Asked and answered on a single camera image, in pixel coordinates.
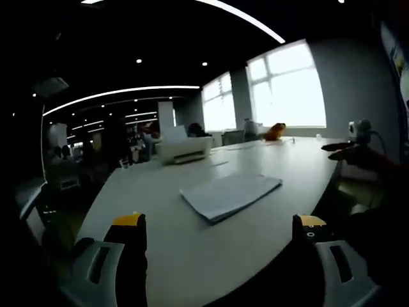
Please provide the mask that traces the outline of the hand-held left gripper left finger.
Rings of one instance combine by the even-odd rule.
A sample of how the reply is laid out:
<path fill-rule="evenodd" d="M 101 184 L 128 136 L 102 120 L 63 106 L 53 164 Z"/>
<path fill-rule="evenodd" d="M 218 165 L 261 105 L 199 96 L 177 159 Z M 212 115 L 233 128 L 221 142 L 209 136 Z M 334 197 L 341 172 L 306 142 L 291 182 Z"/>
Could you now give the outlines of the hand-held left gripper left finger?
<path fill-rule="evenodd" d="M 103 240 L 80 239 L 61 291 L 72 306 L 146 306 L 146 216 L 113 220 Z"/>

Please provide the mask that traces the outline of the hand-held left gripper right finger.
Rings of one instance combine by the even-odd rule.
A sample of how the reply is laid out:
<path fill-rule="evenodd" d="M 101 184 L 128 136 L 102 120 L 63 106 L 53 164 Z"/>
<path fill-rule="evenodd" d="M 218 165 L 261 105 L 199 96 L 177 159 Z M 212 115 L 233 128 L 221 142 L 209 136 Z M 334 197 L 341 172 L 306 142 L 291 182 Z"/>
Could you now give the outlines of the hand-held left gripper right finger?
<path fill-rule="evenodd" d="M 346 241 L 337 240 L 324 220 L 294 215 L 292 243 L 300 261 L 297 280 L 308 305 L 371 306 L 381 290 L 367 264 Z"/>

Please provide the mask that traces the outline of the person's right hand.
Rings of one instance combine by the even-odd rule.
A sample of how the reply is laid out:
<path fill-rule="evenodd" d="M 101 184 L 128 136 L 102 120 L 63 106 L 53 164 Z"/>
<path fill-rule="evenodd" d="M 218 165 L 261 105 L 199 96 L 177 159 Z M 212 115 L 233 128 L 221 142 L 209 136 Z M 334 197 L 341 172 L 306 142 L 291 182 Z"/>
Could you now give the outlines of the person's right hand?
<path fill-rule="evenodd" d="M 396 163 L 370 148 L 356 147 L 349 149 L 345 155 L 345 160 L 348 164 L 374 171 L 380 175 L 393 173 L 397 169 Z"/>

